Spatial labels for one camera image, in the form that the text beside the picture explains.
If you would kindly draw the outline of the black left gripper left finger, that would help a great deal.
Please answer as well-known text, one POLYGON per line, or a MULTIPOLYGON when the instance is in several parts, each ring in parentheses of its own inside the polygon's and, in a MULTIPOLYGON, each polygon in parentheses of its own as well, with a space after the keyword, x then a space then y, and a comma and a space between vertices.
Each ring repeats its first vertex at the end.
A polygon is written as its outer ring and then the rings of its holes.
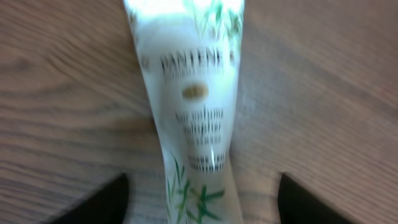
POLYGON ((122 173, 50 224, 122 224, 129 206, 129 178, 122 173))

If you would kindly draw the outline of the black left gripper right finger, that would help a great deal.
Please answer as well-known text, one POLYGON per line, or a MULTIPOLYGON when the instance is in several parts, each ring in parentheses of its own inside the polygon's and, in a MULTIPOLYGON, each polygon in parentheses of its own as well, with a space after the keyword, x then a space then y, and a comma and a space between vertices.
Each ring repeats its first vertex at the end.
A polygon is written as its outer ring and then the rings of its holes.
POLYGON ((353 224, 286 172, 280 174, 277 209, 281 224, 353 224))

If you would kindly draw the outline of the white cosmetic tube gold cap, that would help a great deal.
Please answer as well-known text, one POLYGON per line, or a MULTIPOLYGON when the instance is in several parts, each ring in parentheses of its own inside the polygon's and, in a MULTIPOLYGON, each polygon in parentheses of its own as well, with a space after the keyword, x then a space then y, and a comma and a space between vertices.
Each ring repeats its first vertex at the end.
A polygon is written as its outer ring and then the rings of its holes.
POLYGON ((125 0, 165 170, 169 223, 242 223, 229 149, 243 0, 125 0))

